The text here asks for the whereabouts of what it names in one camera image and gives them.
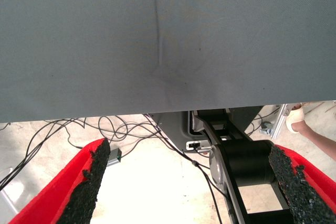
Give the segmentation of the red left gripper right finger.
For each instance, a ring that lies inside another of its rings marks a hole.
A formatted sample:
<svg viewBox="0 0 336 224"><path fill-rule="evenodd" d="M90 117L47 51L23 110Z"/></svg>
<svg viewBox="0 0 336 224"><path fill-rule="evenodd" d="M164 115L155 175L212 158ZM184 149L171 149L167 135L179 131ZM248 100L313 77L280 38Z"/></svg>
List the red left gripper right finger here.
<svg viewBox="0 0 336 224"><path fill-rule="evenodd" d="M269 162L295 223L335 223L335 181L280 145L271 148Z"/></svg>

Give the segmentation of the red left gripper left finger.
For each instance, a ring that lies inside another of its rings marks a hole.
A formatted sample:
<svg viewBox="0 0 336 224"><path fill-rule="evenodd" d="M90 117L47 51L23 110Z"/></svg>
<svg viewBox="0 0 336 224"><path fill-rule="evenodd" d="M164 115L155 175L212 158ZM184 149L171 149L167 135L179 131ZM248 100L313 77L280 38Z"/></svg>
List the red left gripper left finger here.
<svg viewBox="0 0 336 224"><path fill-rule="evenodd" d="M90 223L109 155L105 138L83 147L10 222Z"/></svg>

